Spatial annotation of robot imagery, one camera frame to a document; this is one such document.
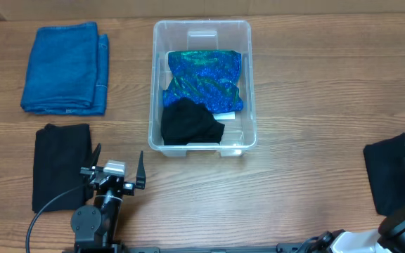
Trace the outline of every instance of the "folded cloth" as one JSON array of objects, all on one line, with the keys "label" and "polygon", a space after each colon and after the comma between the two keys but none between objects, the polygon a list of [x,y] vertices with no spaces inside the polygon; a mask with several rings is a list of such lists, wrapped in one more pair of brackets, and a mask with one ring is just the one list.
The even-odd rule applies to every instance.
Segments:
[{"label": "folded cloth", "polygon": [[405,206],[405,134],[364,148],[376,212],[385,216]]},{"label": "folded cloth", "polygon": [[[38,130],[35,139],[32,211],[38,212],[57,195],[85,182],[80,168],[91,157],[88,124],[54,126]],[[49,205],[45,211],[77,209],[93,197],[93,190],[80,188]]]},{"label": "folded cloth", "polygon": [[164,107],[181,98],[204,104],[212,113],[243,109],[237,87],[242,55],[235,51],[175,51],[168,54],[173,80],[163,91]]},{"label": "folded cloth", "polygon": [[160,130],[165,145],[219,143],[224,125],[203,104],[182,98],[163,109]]},{"label": "folded cloth", "polygon": [[37,31],[21,107],[53,115],[104,115],[109,40],[95,22]]}]

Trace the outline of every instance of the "shiny blue cloth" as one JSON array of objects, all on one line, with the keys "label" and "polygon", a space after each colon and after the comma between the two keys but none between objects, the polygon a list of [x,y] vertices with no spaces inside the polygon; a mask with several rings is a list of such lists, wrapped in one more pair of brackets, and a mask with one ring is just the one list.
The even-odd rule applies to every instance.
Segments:
[{"label": "shiny blue cloth", "polygon": [[237,87],[241,54],[235,51],[175,51],[168,54],[173,80],[163,91],[164,107],[182,98],[204,104],[211,113],[243,109]]},{"label": "shiny blue cloth", "polygon": [[38,29],[21,107],[52,115],[104,115],[109,40],[95,22]]}]

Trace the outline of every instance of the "clear plastic bin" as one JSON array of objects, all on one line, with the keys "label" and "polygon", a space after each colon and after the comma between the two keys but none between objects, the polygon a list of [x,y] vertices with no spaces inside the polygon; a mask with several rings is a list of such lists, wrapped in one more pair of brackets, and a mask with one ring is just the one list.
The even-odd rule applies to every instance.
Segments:
[{"label": "clear plastic bin", "polygon": [[[168,66],[170,51],[234,50],[242,54],[238,81],[244,107],[235,119],[221,119],[224,134],[218,143],[164,145],[160,133],[162,92],[173,76]],[[221,156],[240,156],[257,142],[257,126],[252,78],[251,26],[245,20],[163,20],[154,26],[153,70],[149,115],[149,146],[168,157],[185,157],[188,150],[216,150]]]}]

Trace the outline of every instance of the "folded denim fabric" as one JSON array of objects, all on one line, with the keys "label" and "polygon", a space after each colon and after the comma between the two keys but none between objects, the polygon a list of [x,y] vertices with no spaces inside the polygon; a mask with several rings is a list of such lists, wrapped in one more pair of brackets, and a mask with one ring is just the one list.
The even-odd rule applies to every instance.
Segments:
[{"label": "folded denim fabric", "polygon": [[38,29],[21,107],[53,115],[104,115],[109,40],[95,22]]}]

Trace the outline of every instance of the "black folded fabric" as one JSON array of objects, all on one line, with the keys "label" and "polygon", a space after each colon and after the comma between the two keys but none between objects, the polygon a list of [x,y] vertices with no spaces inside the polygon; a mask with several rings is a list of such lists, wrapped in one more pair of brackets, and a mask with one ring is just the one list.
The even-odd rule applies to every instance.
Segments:
[{"label": "black folded fabric", "polygon": [[219,143],[224,125],[215,120],[204,104],[182,98],[163,109],[160,130],[165,145]]},{"label": "black folded fabric", "polygon": [[405,133],[367,145],[364,157],[376,212],[392,215],[405,206]]},{"label": "black folded fabric", "polygon": [[[35,139],[32,211],[37,213],[55,196],[84,183],[79,174],[91,156],[88,124],[54,126],[38,130]],[[53,202],[45,211],[77,209],[93,197],[93,190],[83,187]]]}]

